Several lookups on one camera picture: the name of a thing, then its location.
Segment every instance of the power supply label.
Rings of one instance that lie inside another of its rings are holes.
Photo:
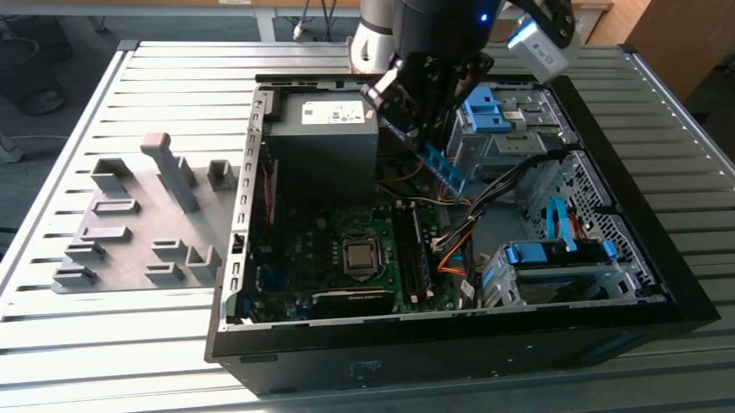
[[[306,102],[302,105],[303,125],[366,123],[362,101]]]

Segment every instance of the motherboard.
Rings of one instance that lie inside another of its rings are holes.
[[[439,209],[284,208],[260,242],[251,317],[264,323],[451,310],[455,280],[435,273],[429,254]]]

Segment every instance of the metal frame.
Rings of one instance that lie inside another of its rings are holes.
[[[12,270],[0,299],[0,406],[44,413],[307,405],[397,411],[411,405],[429,413],[487,406],[549,412],[641,411],[650,406],[730,411],[735,405],[735,175],[715,161],[707,135],[691,127],[682,130],[683,118],[670,110],[679,103],[651,91],[651,77],[641,75],[626,60],[631,54],[613,46],[586,47],[567,75],[718,306],[723,320],[705,329],[651,342],[603,365],[574,371],[258,399],[218,365],[202,361],[211,289],[96,293],[84,299],[46,290],[54,264],[30,261],[63,253],[63,238],[44,235],[66,232],[76,221],[74,215],[54,211],[87,206],[86,194],[66,194],[92,188],[72,173],[91,167],[94,156],[84,152],[127,151],[130,145],[139,146],[136,139],[126,144],[127,139],[151,129],[174,133],[174,151],[192,151],[202,142],[211,149],[232,151],[234,138],[242,136],[234,136],[234,131],[247,127],[244,101],[252,99],[256,73],[294,73],[295,66],[301,73],[347,72],[345,46],[297,47],[143,42],[124,64],[120,80],[111,84],[112,75],[106,77],[103,103],[91,102],[80,123],[86,136],[78,145],[68,145],[64,153],[71,151],[71,158],[62,158],[66,164],[58,165],[44,186],[52,194],[40,195],[6,258],[18,265],[6,261],[0,272]],[[487,52],[497,59],[494,73],[525,73],[503,47]],[[131,55],[124,52],[116,59]],[[99,133],[108,138],[94,139]]]

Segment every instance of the wooden cabinet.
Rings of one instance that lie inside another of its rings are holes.
[[[733,0],[615,0],[590,43],[635,46],[685,100],[723,55],[735,50],[734,20]]]

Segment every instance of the connector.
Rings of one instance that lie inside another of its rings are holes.
[[[297,41],[302,37],[302,34],[303,34],[303,22],[299,21],[299,24],[294,28],[294,41]]]

